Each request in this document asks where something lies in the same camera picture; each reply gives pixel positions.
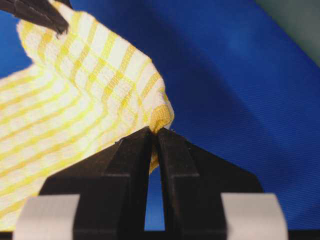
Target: yellow checkered towel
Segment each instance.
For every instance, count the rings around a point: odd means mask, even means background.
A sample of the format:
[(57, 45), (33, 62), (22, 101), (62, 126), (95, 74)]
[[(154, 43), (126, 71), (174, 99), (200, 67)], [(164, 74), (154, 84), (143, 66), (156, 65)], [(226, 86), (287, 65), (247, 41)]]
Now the yellow checkered towel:
[[(20, 21), (33, 64), (0, 79), (0, 231), (14, 230), (26, 199), (48, 176), (174, 118), (149, 57), (88, 13), (51, 3), (68, 33)], [(150, 170), (157, 165), (153, 157)]]

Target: blue backdrop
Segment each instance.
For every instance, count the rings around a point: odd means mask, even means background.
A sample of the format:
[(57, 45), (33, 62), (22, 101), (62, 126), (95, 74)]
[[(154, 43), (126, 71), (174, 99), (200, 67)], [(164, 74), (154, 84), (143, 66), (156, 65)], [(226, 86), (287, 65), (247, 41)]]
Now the blue backdrop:
[[(290, 229), (320, 229), (320, 69), (252, 0), (71, 0), (149, 55), (190, 142), (256, 174)], [(0, 13), (0, 77), (31, 61)], [(159, 170), (146, 229), (164, 229)]]

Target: yellow stripe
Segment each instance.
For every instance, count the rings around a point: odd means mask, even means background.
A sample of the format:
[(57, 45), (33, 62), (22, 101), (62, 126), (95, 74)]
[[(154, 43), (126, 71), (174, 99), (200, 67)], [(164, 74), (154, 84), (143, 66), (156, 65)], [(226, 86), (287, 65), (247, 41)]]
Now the yellow stripe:
[(78, 95), (74, 100), (72, 100), (72, 102), (70, 102), (68, 105), (64, 106), (63, 108), (59, 109), (58, 111), (50, 113), (49, 115), (47, 115), (47, 116), (45, 116), (43, 118), (40, 118), (37, 121), (31, 122), (28, 125), (20, 128), (20, 129), (18, 129), (16, 131), (13, 131), (13, 132), (11, 132), (10, 134), (8, 134), (6, 136), (1, 137), (0, 138), (0, 142), (6, 140), (8, 138), (11, 138), (12, 136), (17, 135), (17, 134), (19, 134), (19, 133), (21, 133), (21, 132), (23, 132), (23, 131), (25, 131), (27, 129), (30, 129), (35, 125), (42, 124), (42, 123), (44, 123), (44, 122), (46, 122), (46, 121), (48, 121), (50, 119), (53, 119), (53, 118), (57, 117), (58, 115), (62, 114), (64, 111), (66, 111), (68, 108), (72, 107), (73, 105), (76, 105), (79, 102), (80, 99), (81, 99), (81, 96)]
[(129, 47), (127, 48), (125, 55), (122, 59), (121, 65), (119, 67), (119, 70), (116, 71), (115, 75), (110, 80), (110, 83), (108, 83), (108, 85), (103, 90), (103, 95), (101, 97), (101, 101), (103, 103), (105, 103), (107, 101), (107, 99), (109, 98), (109, 96), (111, 95), (111, 93), (113, 92), (115, 87), (118, 85), (120, 80), (124, 77), (124, 73), (127, 69), (127, 66), (129, 64), (131, 57), (134, 54), (135, 50), (136, 50), (136, 48), (132, 45), (129, 45)]
[[(144, 61), (143, 65), (140, 67), (140, 70), (139, 70), (139, 72), (138, 72), (138, 76), (137, 76), (136, 79), (135, 79), (135, 83), (138, 83), (138, 82), (139, 82), (143, 71), (145, 70), (145, 68), (147, 67), (147, 65), (148, 65), (150, 62), (151, 62), (151, 59), (150, 59), (149, 57)], [(131, 96), (132, 93), (136, 93), (136, 95), (138, 96), (138, 93), (137, 93), (137, 85), (136, 85), (136, 84), (134, 84), (134, 86), (132, 87), (132, 89), (131, 89), (130, 92), (128, 93), (127, 97)], [(111, 126), (109, 129), (114, 129), (114, 128), (116, 128), (116, 127), (121, 123), (122, 111), (125, 109), (125, 107), (127, 106), (128, 102), (129, 102), (129, 100), (130, 100), (130, 99), (127, 98), (127, 97), (125, 97), (125, 98), (122, 100), (121, 105), (120, 105), (120, 107), (119, 107), (119, 109), (118, 109), (118, 111), (117, 111), (117, 119), (116, 119), (116, 121), (112, 124), (112, 126)], [(139, 106), (139, 107), (142, 107), (142, 112), (145, 111), (144, 108), (143, 108), (143, 106), (142, 106), (142, 101), (140, 100), (140, 97), (139, 97), (139, 96), (138, 96), (138, 106)], [(132, 132), (132, 130), (135, 129), (137, 123), (138, 123), (138, 113), (136, 112), (136, 113), (134, 114), (134, 120), (133, 120), (132, 126), (131, 126), (131, 127), (128, 129), (128, 131), (127, 131), (125, 134), (123, 134), (122, 136), (125, 137), (125, 136), (127, 136), (128, 134), (130, 134), (130, 133)], [(100, 138), (103, 134), (106, 134), (106, 133), (108, 133), (108, 132), (109, 132), (109, 130), (102, 132), (99, 136), (97, 136), (96, 139)], [(104, 144), (102, 144), (101, 146), (99, 146), (99, 147), (95, 150), (95, 152), (98, 153), (98, 152), (102, 151), (104, 148), (106, 148), (107, 145), (109, 145), (110, 143), (114, 143), (116, 139), (120, 139), (121, 137), (120, 137), (120, 136), (115, 136), (109, 143), (104, 143)]]
[[(79, 40), (81, 43), (83, 43), (84, 45), (86, 44), (86, 42), (81, 39), (79, 36), (77, 36), (77, 34), (75, 34), (74, 32), (69, 32), (69, 35), (73, 35), (74, 38), (76, 38), (77, 40)], [(99, 56), (92, 50), (90, 52), (96, 59), (99, 58)], [(71, 60), (75, 61), (75, 57), (72, 56), (71, 54), (68, 55), (68, 58), (70, 58)], [(108, 61), (102, 59), (102, 61), (105, 61), (105, 65), (108, 66), (108, 68), (110, 68), (114, 73), (117, 72), (117, 68), (115, 68), (114, 66), (112, 66), (112, 64), (110, 64)], [(81, 66), (81, 69), (83, 70), (84, 73), (86, 73), (87, 75), (90, 75), (91, 72), (89, 72), (83, 65)], [(123, 75), (123, 79), (130, 85), (133, 85), (133, 81), (127, 77), (126, 75)]]
[(19, 103), (22, 100), (25, 100), (26, 98), (35, 96), (35, 95), (37, 95), (37, 94), (39, 94), (39, 93), (51, 88), (53, 86), (53, 84), (54, 84), (54, 81), (51, 80), (46, 85), (44, 85), (44, 86), (42, 86), (40, 88), (34, 89), (34, 90), (30, 91), (30, 92), (27, 92), (27, 93), (25, 93), (23, 95), (17, 96), (17, 97), (15, 97), (15, 98), (7, 101), (7, 102), (4, 102), (4, 103), (0, 104), (0, 111), (3, 110), (4, 108), (10, 106), (10, 105)]
[[(70, 25), (72, 25), (72, 27), (76, 30), (78, 29), (78, 25), (79, 25), (79, 21), (80, 21), (81, 16), (82, 16), (81, 12), (75, 12), (72, 15)], [(55, 67), (56, 71), (58, 71), (58, 73), (60, 73), (60, 74), (62, 73), (61, 68), (60, 68), (61, 63), (62, 63), (63, 59), (69, 54), (69, 48), (70, 48), (71, 44), (75, 41), (75, 39), (76, 39), (76, 35), (68, 34), (68, 37), (66, 38), (65, 42), (60, 47), (60, 52), (58, 53), (56, 60), (55, 60), (55, 63), (54, 63), (54, 67)]]
[(26, 39), (35, 25), (28, 21), (22, 21), (21, 24), (22, 24), (22, 31), (20, 34), (21, 43), (24, 49), (28, 49), (26, 45)]
[[(62, 142), (62, 143), (58, 143), (50, 148), (47, 148), (46, 150), (43, 150), (41, 152), (38, 152), (37, 154), (33, 155), (32, 157), (26, 159), (25, 161), (23, 162), (20, 162), (19, 164), (11, 167), (11, 171), (13, 170), (17, 170), (17, 169), (21, 169), (23, 167), (25, 167), (27, 164), (30, 164), (34, 161), (37, 161), (39, 159), (41, 159), (43, 156), (45, 155), (48, 155), (48, 154), (51, 154), (51, 153), (54, 153), (54, 152), (57, 152), (59, 151), (60, 149), (62, 148), (65, 148), (67, 147), (68, 145), (71, 145), (75, 142), (77, 142), (79, 139), (81, 139), (83, 136), (87, 135), (88, 132), (92, 129), (92, 127), (98, 125), (100, 123), (100, 121), (107, 115), (106, 112), (103, 112), (101, 114), (101, 116), (99, 118), (97, 118), (94, 123), (92, 123), (90, 126), (86, 127), (84, 131), (74, 135), (73, 137), (71, 137), (70, 139), (68, 139), (67, 141), (65, 142)], [(52, 173), (53, 171), (55, 170), (59, 170), (61, 169), (62, 167), (65, 167), (67, 164), (71, 164), (73, 163), (74, 161), (79, 161), (81, 155), (83, 155), (86, 150), (90, 147), (90, 145), (93, 143), (93, 141), (88, 144), (88, 146), (85, 148), (84, 151), (80, 151), (78, 152), (75, 156), (73, 157), (70, 157), (70, 158), (67, 158), (67, 160), (62, 160), (62, 161), (59, 161), (55, 164), (53, 164), (52, 166), (49, 166), (49, 167), (46, 167), (44, 169), (42, 169), (41, 171), (39, 171), (38, 173), (34, 174), (34, 175), (31, 175), (31, 176), (28, 176), (26, 178), (24, 178), (23, 180), (19, 181), (19, 182), (16, 182), (8, 187), (6, 187), (5, 189), (1, 190), (0, 191), (0, 196), (3, 196), (3, 195), (6, 195), (6, 194), (10, 194), (12, 192), (14, 192), (16, 189), (18, 188), (21, 188), (25, 185), (28, 185), (30, 183), (32, 183), (34, 180), (36, 180), (37, 178), (39, 177), (47, 177), (50, 175), (50, 173)]]
[(37, 108), (41, 108), (43, 107), (44, 105), (46, 105), (47, 103), (50, 103), (50, 102), (53, 102), (53, 101), (56, 101), (60, 96), (62, 96), (63, 94), (65, 94), (68, 90), (69, 90), (69, 86), (68, 84), (65, 84), (65, 88), (62, 92), (59, 92), (57, 93), (56, 95), (53, 95), (52, 97), (46, 99), (46, 100), (43, 100), (43, 101), (39, 101), (37, 103), (35, 103), (34, 105), (31, 105), (29, 107), (26, 107), (18, 112), (15, 112), (5, 118), (3, 118), (1, 121), (0, 121), (0, 125), (2, 124), (7, 124), (10, 120), (12, 120), (13, 118), (17, 118), (17, 117), (20, 117), (22, 115), (24, 115), (25, 113), (29, 112), (29, 111), (32, 111), (34, 109), (37, 109)]
[(71, 71), (70, 80), (71, 80), (72, 83), (75, 82), (77, 72), (81, 68), (83, 61), (85, 60), (85, 58), (89, 54), (89, 51), (90, 51), (90, 47), (89, 46), (92, 44), (92, 41), (94, 40), (94, 36), (95, 36), (96, 30), (97, 30), (97, 26), (98, 26), (98, 22), (96, 20), (94, 20), (92, 25), (91, 25), (90, 31), (89, 31), (87, 42), (84, 45), (84, 48), (83, 48), (82, 52), (80, 53), (80, 56), (75, 61), (73, 69)]
[(113, 31), (109, 32), (106, 43), (104, 45), (104, 48), (101, 54), (102, 59), (106, 60), (109, 57), (111, 49), (114, 47), (117, 37), (118, 35), (115, 34)]
[(16, 201), (14, 204), (4, 208), (3, 210), (0, 210), (0, 219), (7, 214), (10, 214), (12, 212), (19, 210), (25, 204), (25, 202), (28, 200), (29, 197), (33, 197), (33, 196), (35, 197), (36, 195), (37, 195), (37, 192), (34, 192), (30, 196), (27, 196), (19, 201)]
[[(70, 128), (73, 124), (75, 124), (76, 122), (83, 119), (89, 112), (91, 112), (93, 110), (93, 108), (94, 108), (94, 104), (93, 104), (93, 102), (91, 102), (90, 105), (84, 111), (80, 112), (76, 117), (65, 122), (63, 125), (55, 128), (55, 129), (51, 129), (51, 130), (49, 130), (43, 134), (40, 134), (38, 136), (31, 137), (28, 141), (16, 145), (14, 148), (10, 149), (9, 151), (5, 151), (5, 152), (0, 153), (0, 159), (7, 158), (8, 156), (10, 156), (12, 154), (18, 153), (19, 151), (23, 150), (24, 148), (27, 148), (27, 147), (32, 146), (34, 144), (37, 144), (39, 141), (41, 141), (43, 139), (50, 138), (50, 137), (54, 136), (55, 134), (62, 132), (64, 130), (66, 130), (67, 128)], [(23, 165), (23, 163), (24, 162), (21, 162), (13, 167), (7, 168), (4, 171), (0, 172), (0, 178), (7, 175), (9, 172), (20, 168), (20, 165)]]
[(29, 82), (37, 79), (38, 77), (40, 77), (42, 74), (43, 74), (43, 72), (41, 71), (41, 73), (39, 73), (37, 75), (22, 77), (22, 78), (19, 78), (19, 79), (15, 80), (15, 81), (9, 82), (6, 85), (0, 86), (0, 93), (2, 91), (4, 92), (6, 90), (15, 88), (15, 87), (17, 87), (19, 85), (29, 83)]
[(157, 133), (162, 126), (167, 125), (171, 121), (169, 107), (166, 104), (157, 106), (151, 114), (149, 127), (152, 132)]
[(53, 38), (53, 31), (50, 29), (47, 29), (45, 33), (42, 35), (41, 41), (39, 43), (37, 52), (40, 57), (40, 60), (43, 63), (45, 63), (46, 61), (45, 52), (46, 52), (47, 45), (51, 42), (52, 38)]
[(160, 78), (161, 78), (161, 76), (160, 76), (160, 74), (158, 72), (154, 73), (150, 77), (149, 81), (147, 82), (147, 84), (145, 85), (145, 87), (144, 87), (144, 89), (143, 89), (143, 91), (141, 93), (141, 98), (142, 99), (144, 99), (148, 95), (149, 91), (152, 89), (152, 87), (155, 85), (155, 83)]
[(104, 45), (101, 57), (98, 58), (98, 63), (94, 67), (94, 70), (89, 74), (88, 80), (85, 83), (85, 90), (89, 92), (91, 90), (91, 87), (93, 83), (97, 80), (97, 77), (101, 70), (105, 67), (106, 65), (106, 59), (110, 55), (110, 51), (113, 48), (115, 41), (116, 41), (117, 35), (110, 31), (106, 40), (106, 43)]

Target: dish towel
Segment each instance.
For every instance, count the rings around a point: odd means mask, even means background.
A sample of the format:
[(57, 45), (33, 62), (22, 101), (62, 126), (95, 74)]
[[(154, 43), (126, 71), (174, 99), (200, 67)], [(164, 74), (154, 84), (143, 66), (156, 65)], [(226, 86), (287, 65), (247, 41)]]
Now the dish towel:
[[(13, 231), (46, 178), (149, 126), (174, 119), (151, 59), (86, 12), (50, 1), (67, 34), (20, 21), (33, 64), (0, 79), (0, 231)], [(150, 172), (158, 165), (152, 154)]]

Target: white pad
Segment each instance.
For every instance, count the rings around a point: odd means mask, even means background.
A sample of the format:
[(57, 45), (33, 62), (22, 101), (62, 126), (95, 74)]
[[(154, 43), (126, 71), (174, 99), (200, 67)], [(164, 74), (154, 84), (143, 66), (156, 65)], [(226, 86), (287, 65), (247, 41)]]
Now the white pad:
[(13, 240), (72, 240), (79, 194), (30, 197), (18, 218)]
[(286, 220), (273, 193), (221, 193), (227, 240), (287, 240)]

